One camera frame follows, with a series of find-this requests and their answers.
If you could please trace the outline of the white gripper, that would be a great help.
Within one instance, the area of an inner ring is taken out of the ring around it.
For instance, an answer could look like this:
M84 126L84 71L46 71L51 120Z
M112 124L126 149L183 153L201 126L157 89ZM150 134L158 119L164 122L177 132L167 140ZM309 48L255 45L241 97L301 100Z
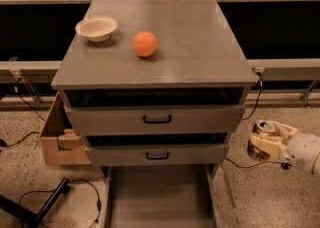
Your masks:
M272 157L289 157L289 163L297 170L316 174L317 137L312 134L299 133L298 129L283 123L275 122L275 124L278 131L276 141L252 136L250 142Z

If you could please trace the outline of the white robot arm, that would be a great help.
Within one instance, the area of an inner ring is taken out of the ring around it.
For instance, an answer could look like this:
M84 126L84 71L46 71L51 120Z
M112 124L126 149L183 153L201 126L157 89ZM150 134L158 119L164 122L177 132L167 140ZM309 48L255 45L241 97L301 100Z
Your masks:
M302 172L320 175L320 138L271 120L258 120L252 128L248 155L257 161L285 158Z

